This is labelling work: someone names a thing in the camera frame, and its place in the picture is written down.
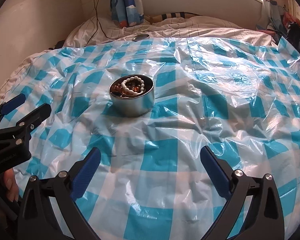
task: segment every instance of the curtain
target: curtain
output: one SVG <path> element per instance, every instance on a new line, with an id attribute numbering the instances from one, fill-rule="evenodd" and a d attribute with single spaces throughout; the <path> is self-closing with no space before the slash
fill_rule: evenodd
<path id="1" fill-rule="evenodd" d="M 258 30 L 275 30 L 286 37 L 290 23 L 300 25 L 300 7 L 295 0 L 263 0 Z"/>
<path id="2" fill-rule="evenodd" d="M 110 0 L 112 20 L 120 27 L 129 27 L 143 22 L 142 0 Z"/>

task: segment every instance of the bed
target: bed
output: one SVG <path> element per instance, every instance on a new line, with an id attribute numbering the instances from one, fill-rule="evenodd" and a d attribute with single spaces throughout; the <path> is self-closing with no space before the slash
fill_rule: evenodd
<path id="1" fill-rule="evenodd" d="M 76 203 L 102 239 L 201 239 L 225 203 L 198 157 L 209 145 L 233 169 L 274 176 L 288 239 L 300 224 L 300 54 L 284 38 L 275 45 L 210 17 L 123 29 L 99 20 L 114 41 L 100 29 L 90 39 L 92 18 L 63 48 L 25 59 L 0 88 L 0 102 L 26 95 L 0 128 L 42 103 L 53 113 L 32 132 L 33 157 L 15 168 L 21 195 L 31 175 L 54 177 L 98 147 L 101 165 Z M 132 41 L 142 33 L 149 39 Z M 139 118 L 122 117 L 108 94 L 128 74 L 155 83 L 154 108 Z"/>

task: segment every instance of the silver screw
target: silver screw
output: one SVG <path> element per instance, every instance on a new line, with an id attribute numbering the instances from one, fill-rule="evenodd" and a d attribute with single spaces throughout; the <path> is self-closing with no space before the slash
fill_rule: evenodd
<path id="1" fill-rule="evenodd" d="M 37 176 L 34 176 L 34 175 L 33 175 L 33 176 L 30 177 L 29 181 L 33 182 L 33 181 L 35 181 L 36 179 L 37 179 Z"/>
<path id="2" fill-rule="evenodd" d="M 21 143 L 22 143 L 22 139 L 16 140 L 16 145 L 19 145 L 19 144 L 21 144 Z"/>
<path id="3" fill-rule="evenodd" d="M 267 180 L 272 180 L 272 175 L 271 174 L 266 174 L 266 179 Z"/>
<path id="4" fill-rule="evenodd" d="M 64 178 L 65 176 L 67 176 L 67 172 L 66 171 L 60 171 L 59 174 L 58 174 L 58 176 L 60 178 Z"/>
<path id="5" fill-rule="evenodd" d="M 241 177 L 241 176 L 243 175 L 243 171 L 241 171 L 241 170 L 235 170 L 235 171 L 234 171 L 234 174 L 235 174 L 236 176 L 238 176 L 238 177 Z"/>

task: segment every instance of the silver tin container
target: silver tin container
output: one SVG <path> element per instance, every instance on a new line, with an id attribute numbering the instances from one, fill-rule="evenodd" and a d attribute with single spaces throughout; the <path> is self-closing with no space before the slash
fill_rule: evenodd
<path id="1" fill-rule="evenodd" d="M 146 92 L 136 97 L 119 97 L 111 93 L 112 88 L 123 80 L 138 76 L 145 82 Z M 154 106 L 154 84 L 151 78 L 144 75 L 128 75 L 114 81 L 109 87 L 113 106 L 126 117 L 138 117 L 149 112 Z"/>

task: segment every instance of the finger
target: finger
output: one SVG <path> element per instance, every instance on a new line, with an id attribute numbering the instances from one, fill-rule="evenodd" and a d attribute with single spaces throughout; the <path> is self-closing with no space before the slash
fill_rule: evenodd
<path id="1" fill-rule="evenodd" d="M 7 198 L 12 202 L 19 197 L 19 187 L 16 183 L 13 169 L 4 172 L 3 181 L 8 189 Z"/>

